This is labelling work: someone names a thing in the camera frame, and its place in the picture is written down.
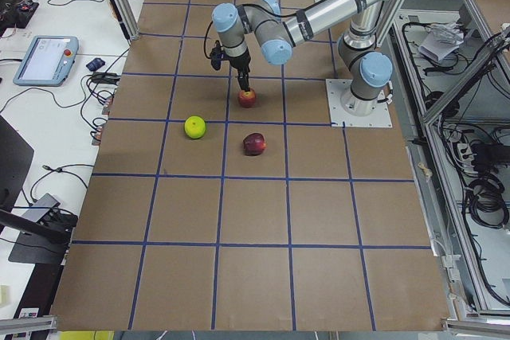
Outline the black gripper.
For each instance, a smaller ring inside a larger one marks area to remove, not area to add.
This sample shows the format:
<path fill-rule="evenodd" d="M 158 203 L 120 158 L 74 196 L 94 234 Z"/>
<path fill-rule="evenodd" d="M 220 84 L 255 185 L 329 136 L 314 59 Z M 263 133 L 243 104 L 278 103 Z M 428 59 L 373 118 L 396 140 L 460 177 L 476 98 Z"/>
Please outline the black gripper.
<path fill-rule="evenodd" d="M 250 53 L 247 49 L 240 56 L 228 56 L 229 63 L 232 67 L 237 70 L 237 81 L 240 89 L 243 92 L 250 92 L 249 86 L 249 65 L 250 65 Z"/>

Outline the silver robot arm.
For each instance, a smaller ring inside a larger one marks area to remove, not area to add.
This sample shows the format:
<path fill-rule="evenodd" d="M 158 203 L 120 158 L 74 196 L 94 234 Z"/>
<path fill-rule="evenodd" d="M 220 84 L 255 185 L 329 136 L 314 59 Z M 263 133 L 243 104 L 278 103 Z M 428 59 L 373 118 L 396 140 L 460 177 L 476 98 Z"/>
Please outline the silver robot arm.
<path fill-rule="evenodd" d="M 206 58 L 215 70 L 229 62 L 237 70 L 241 90 L 248 91 L 251 56 L 245 35 L 254 34 L 269 64 L 283 65 L 291 59 L 293 48 L 349 20 L 338 40 L 338 52 L 352 81 L 340 100 L 347 113 L 367 116 L 393 72 L 390 59 L 376 49 L 378 25 L 391 12 L 383 7 L 386 2 L 392 0 L 319 0 L 287 15 L 281 14 L 277 0 L 221 3 L 215 6 L 210 23 L 218 39 Z"/>

